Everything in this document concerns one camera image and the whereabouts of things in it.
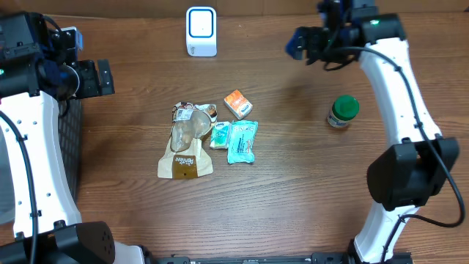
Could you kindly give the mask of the green lid jar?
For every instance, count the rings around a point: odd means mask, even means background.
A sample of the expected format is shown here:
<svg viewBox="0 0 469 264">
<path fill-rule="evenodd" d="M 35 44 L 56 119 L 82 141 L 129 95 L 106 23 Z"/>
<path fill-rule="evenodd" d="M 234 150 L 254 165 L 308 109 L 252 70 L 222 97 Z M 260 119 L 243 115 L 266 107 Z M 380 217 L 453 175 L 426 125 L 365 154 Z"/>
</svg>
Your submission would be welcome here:
<svg viewBox="0 0 469 264">
<path fill-rule="evenodd" d="M 360 104 L 351 95 L 338 97 L 330 108 L 327 116 L 328 123 L 334 128 L 345 128 L 360 110 Z"/>
</svg>

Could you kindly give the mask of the orange tissue pack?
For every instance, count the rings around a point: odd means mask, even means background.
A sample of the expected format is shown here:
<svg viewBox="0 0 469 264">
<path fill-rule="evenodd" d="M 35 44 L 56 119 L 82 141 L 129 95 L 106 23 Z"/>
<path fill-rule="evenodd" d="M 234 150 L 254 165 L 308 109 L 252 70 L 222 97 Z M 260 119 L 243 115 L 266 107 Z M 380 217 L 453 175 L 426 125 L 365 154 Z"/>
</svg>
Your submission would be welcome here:
<svg viewBox="0 0 469 264">
<path fill-rule="evenodd" d="M 249 115 L 253 109 L 252 103 L 238 89 L 227 95 L 224 103 L 239 120 Z"/>
</svg>

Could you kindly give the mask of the teal wet wipes pack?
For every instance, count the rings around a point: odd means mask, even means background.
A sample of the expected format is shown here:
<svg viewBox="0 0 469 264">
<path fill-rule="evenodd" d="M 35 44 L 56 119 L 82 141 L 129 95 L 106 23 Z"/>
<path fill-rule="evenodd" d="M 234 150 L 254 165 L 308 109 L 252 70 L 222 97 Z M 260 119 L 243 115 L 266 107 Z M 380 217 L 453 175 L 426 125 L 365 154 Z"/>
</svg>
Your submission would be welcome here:
<svg viewBox="0 0 469 264">
<path fill-rule="evenodd" d="M 227 153 L 229 164 L 251 164 L 255 161 L 253 146 L 257 129 L 257 121 L 241 120 L 232 123 Z"/>
</svg>

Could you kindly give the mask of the brown white snack bag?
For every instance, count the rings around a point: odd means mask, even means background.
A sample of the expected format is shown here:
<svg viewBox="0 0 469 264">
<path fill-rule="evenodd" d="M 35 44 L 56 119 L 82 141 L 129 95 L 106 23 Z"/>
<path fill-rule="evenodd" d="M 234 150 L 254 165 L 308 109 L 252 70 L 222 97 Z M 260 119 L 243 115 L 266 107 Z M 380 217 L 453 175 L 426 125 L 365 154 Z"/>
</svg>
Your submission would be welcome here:
<svg viewBox="0 0 469 264">
<path fill-rule="evenodd" d="M 171 111 L 172 127 L 158 177 L 190 180 L 213 173 L 211 157 L 202 147 L 218 118 L 215 104 L 176 103 Z"/>
</svg>

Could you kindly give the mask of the green tissue pack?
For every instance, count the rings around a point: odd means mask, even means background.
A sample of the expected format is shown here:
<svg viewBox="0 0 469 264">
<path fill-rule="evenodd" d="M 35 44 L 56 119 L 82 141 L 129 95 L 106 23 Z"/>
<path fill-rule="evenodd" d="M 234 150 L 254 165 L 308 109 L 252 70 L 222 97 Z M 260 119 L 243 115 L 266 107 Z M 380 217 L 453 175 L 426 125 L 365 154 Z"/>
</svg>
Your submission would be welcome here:
<svg viewBox="0 0 469 264">
<path fill-rule="evenodd" d="M 211 132 L 210 147 L 214 150 L 227 149 L 231 129 L 232 124 L 230 122 L 217 122 Z"/>
</svg>

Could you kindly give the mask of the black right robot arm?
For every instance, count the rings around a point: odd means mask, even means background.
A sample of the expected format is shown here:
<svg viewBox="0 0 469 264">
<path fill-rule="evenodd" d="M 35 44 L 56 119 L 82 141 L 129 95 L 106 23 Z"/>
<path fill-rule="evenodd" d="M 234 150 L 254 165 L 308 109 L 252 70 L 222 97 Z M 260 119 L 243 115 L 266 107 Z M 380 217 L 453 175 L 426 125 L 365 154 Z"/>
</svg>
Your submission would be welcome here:
<svg viewBox="0 0 469 264">
<path fill-rule="evenodd" d="M 324 24 L 296 29 L 285 50 L 327 71 L 358 62 L 374 90 L 387 149 L 367 169 L 373 203 L 362 230 L 345 253 L 314 253 L 313 263 L 411 263 L 394 246 L 411 219 L 445 183 L 458 155 L 429 114 L 410 63 L 403 25 L 373 1 L 321 1 Z"/>
</svg>

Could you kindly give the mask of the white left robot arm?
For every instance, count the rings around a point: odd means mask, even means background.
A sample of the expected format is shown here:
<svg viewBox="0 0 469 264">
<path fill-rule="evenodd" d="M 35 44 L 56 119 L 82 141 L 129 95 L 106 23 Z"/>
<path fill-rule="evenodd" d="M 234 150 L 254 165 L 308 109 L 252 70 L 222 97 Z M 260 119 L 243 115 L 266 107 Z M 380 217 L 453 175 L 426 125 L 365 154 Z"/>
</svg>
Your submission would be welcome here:
<svg viewBox="0 0 469 264">
<path fill-rule="evenodd" d="M 143 246 L 85 223 L 70 193 L 59 144 L 61 102 L 114 93 L 107 60 L 79 60 L 81 33 L 46 15 L 1 17 L 1 132 L 15 194 L 15 240 L 3 263 L 151 263 Z"/>
</svg>

